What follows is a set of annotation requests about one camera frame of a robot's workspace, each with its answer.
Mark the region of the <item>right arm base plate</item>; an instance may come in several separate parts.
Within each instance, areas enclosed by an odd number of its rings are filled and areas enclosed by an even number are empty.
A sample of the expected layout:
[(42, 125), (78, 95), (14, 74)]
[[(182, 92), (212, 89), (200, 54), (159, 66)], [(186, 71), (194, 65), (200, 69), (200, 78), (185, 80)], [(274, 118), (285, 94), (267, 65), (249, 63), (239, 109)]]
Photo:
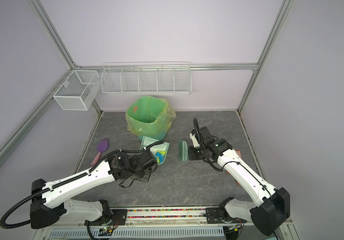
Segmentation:
[(208, 224), (244, 224), (247, 221), (239, 218), (230, 217), (225, 210), (221, 208), (206, 208), (204, 217)]

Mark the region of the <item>paper scraps cluster far left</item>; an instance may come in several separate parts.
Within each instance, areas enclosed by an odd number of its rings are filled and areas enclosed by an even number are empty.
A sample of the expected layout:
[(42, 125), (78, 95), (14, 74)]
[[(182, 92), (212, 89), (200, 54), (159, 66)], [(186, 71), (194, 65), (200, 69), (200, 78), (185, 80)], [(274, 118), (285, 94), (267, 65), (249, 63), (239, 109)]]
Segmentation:
[(165, 161), (166, 154), (167, 154), (167, 151), (160, 151), (160, 150), (156, 151), (155, 158), (158, 165), (162, 164)]

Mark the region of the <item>small white mesh basket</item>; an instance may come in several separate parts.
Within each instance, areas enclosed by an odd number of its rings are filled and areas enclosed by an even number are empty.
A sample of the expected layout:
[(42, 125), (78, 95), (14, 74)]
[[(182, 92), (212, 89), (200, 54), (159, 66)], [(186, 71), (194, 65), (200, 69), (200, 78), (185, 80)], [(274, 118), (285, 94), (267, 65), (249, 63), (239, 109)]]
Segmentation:
[(73, 70), (53, 97), (63, 110), (87, 111), (100, 89), (97, 71)]

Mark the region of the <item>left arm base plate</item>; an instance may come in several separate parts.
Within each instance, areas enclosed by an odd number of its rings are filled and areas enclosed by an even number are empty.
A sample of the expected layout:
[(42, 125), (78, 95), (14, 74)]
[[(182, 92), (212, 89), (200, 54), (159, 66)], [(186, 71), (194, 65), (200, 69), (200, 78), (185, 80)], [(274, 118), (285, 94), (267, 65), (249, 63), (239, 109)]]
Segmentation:
[(127, 219), (127, 209), (113, 209), (110, 216), (103, 215), (99, 219), (89, 222), (89, 226), (123, 226)]

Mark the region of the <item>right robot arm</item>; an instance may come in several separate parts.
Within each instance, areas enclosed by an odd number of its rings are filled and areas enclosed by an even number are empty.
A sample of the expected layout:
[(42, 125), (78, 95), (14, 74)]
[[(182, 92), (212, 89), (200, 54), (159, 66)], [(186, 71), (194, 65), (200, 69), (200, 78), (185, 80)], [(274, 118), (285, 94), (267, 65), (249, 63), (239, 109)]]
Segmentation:
[(218, 172), (229, 173), (248, 193), (250, 202), (229, 197), (219, 204), (219, 212), (213, 216), (217, 221), (231, 223), (233, 220), (250, 221), (264, 235), (275, 233), (290, 217), (290, 194), (284, 188), (276, 188), (249, 167), (238, 152), (226, 140), (200, 127), (193, 120), (194, 128), (188, 147), (191, 161), (203, 160)]

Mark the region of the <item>red rubber glove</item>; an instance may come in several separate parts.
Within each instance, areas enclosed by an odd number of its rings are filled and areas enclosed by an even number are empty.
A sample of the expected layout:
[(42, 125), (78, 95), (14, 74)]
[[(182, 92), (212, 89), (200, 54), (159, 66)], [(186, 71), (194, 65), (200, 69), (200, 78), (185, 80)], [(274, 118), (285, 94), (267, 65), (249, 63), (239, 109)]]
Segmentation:
[(227, 155), (227, 163), (225, 165), (225, 170), (227, 170), (227, 172), (231, 174), (240, 167), (239, 166), (239, 163), (241, 160), (240, 151), (227, 150), (226, 155)]

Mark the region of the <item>green hand brush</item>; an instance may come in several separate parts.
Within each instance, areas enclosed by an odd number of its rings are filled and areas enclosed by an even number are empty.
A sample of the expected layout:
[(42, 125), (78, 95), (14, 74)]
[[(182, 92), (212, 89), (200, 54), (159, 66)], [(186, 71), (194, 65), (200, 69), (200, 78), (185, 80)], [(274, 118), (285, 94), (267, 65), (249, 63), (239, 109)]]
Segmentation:
[(184, 140), (179, 140), (178, 141), (178, 145), (179, 145), (179, 159), (182, 162), (185, 162), (189, 159), (189, 147), (186, 141)]

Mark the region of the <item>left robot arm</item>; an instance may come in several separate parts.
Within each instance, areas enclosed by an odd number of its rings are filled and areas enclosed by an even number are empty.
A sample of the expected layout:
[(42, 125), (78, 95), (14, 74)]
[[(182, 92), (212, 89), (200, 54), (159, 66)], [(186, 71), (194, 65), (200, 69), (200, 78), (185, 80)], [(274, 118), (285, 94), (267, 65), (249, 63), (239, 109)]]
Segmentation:
[[(13, 229), (30, 225), (33, 229), (42, 229), (69, 215), (71, 210), (66, 203), (89, 189), (114, 181), (120, 181), (120, 187), (123, 187), (126, 180), (132, 183), (148, 182), (151, 173), (158, 168), (151, 148), (163, 143), (157, 141), (137, 151), (114, 150), (103, 156), (94, 166), (78, 174), (52, 182), (43, 179), (34, 181), (31, 195), (16, 203), (1, 217), (0, 227)], [(7, 223), (7, 218), (27, 202), (31, 203), (29, 220)]]

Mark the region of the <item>green dustpan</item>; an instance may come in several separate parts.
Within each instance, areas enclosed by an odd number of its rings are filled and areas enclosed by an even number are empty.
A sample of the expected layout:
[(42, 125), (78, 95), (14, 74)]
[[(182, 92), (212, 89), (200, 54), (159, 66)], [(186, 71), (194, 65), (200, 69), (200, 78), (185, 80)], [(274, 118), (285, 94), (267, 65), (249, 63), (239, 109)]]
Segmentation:
[[(145, 147), (157, 142), (158, 140), (156, 139), (153, 139), (153, 138), (150, 138), (150, 137), (143, 137), (142, 138), (142, 142), (141, 142), (141, 145), (140, 145), (140, 149), (141, 150), (144, 150)], [(150, 148), (150, 151), (152, 152), (152, 154), (155, 156), (155, 153), (157, 150), (160, 150), (160, 151), (167, 151), (168, 152), (168, 149), (169, 149), (169, 143), (167, 142), (164, 142), (163, 144), (160, 144), (160, 145), (155, 145), (153, 147)]]

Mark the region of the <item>purple pink spatula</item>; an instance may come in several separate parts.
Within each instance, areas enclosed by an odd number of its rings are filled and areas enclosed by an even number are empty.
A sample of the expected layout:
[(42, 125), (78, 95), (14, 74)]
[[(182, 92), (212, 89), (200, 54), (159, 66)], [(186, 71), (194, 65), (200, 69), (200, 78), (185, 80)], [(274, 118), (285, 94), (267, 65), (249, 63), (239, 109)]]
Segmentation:
[(102, 140), (99, 142), (99, 144), (98, 144), (98, 146), (97, 146), (98, 154), (96, 155), (96, 157), (94, 158), (94, 160), (93, 160), (92, 163), (91, 163), (91, 166), (92, 166), (92, 167), (95, 166), (95, 165), (97, 164), (97, 162), (99, 161), (99, 159), (100, 159), (102, 153), (105, 152), (105, 151), (107, 151), (108, 147), (109, 147), (109, 141), (108, 141), (107, 138), (104, 138), (104, 139), (102, 139)]

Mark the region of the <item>green trash bin with bag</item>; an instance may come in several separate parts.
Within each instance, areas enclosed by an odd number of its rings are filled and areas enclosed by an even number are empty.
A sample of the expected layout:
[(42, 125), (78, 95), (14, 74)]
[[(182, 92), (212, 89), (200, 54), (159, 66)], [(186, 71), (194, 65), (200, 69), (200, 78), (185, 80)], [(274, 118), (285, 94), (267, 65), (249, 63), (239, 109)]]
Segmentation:
[(167, 100), (152, 96), (139, 98), (125, 114), (128, 130), (139, 139), (163, 140), (175, 117), (176, 112)]

